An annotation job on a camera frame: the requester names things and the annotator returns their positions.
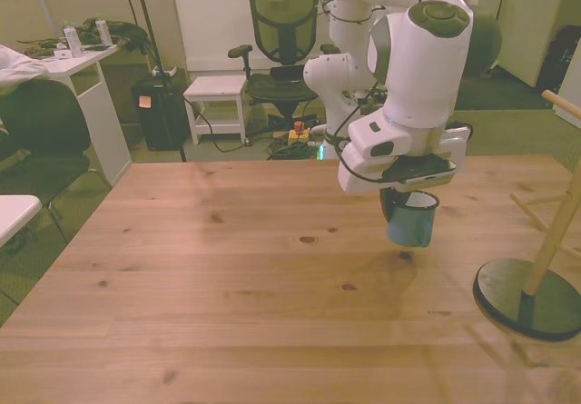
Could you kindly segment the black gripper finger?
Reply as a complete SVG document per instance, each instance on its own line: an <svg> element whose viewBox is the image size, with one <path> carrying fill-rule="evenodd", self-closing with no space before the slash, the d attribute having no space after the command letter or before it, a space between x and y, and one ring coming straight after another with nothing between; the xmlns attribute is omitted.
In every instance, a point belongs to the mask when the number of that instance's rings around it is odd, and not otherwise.
<svg viewBox="0 0 581 404"><path fill-rule="evenodd" d="M386 222L390 222L399 203L400 193L393 188L385 188L379 191L381 209Z"/></svg>

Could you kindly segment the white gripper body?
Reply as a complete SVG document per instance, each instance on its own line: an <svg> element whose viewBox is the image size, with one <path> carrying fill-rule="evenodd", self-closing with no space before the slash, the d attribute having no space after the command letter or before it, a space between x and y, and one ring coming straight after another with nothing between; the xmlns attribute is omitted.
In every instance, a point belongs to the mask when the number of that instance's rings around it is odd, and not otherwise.
<svg viewBox="0 0 581 404"><path fill-rule="evenodd" d="M424 155L363 159L351 144L340 156L339 182L344 192L363 193L393 188L412 192L451 182L465 160L468 126L449 124L435 150Z"/></svg>

